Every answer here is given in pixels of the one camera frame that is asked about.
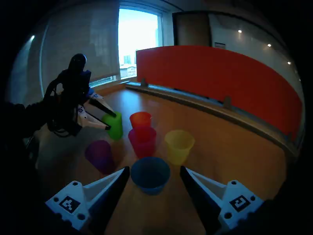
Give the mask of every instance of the plastic cup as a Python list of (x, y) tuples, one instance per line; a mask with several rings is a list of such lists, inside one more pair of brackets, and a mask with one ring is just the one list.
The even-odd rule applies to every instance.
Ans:
[(102, 117), (102, 121), (111, 126), (111, 129), (108, 130), (108, 134), (111, 139), (119, 140), (123, 136), (122, 114), (120, 112), (114, 113), (116, 114), (116, 117), (105, 114)]
[(153, 155), (156, 136), (157, 132), (152, 127), (136, 127), (128, 133), (128, 138), (138, 158)]
[(165, 142), (168, 160), (174, 165), (181, 165), (186, 161), (195, 140), (189, 132), (173, 130), (165, 135)]
[(146, 194), (157, 195), (168, 182), (171, 174), (169, 166), (158, 157), (145, 157), (131, 168), (133, 182)]
[(133, 128), (135, 127), (150, 127), (151, 114), (148, 112), (137, 112), (130, 116), (130, 122)]
[(112, 174), (115, 170), (111, 146), (105, 140), (92, 142), (85, 151), (85, 158), (104, 175)]

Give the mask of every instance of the white roller blind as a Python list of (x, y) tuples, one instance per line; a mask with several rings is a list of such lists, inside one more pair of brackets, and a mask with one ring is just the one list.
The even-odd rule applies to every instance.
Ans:
[(77, 53), (87, 57), (91, 81), (119, 74), (118, 0), (68, 7), (50, 18), (43, 44), (43, 89)]

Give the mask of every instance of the red panel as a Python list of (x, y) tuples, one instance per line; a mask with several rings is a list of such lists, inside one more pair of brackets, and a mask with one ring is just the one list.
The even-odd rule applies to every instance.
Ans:
[(232, 51), (171, 46), (137, 51), (137, 77), (241, 108), (277, 127), (298, 132), (301, 100), (289, 83), (263, 63)]

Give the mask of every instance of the pink cup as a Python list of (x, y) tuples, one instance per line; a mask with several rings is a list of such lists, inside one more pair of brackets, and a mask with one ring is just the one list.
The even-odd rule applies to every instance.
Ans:
[(138, 158), (151, 157), (155, 152), (157, 132), (152, 127), (135, 127), (128, 138)]

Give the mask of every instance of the red cup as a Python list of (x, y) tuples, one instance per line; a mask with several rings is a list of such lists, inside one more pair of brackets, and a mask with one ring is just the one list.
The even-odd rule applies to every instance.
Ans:
[(152, 127), (136, 127), (128, 133), (128, 138), (138, 158), (153, 155), (156, 136), (157, 132)]
[(150, 127), (151, 114), (148, 112), (137, 112), (130, 116), (130, 122), (133, 128), (135, 127)]

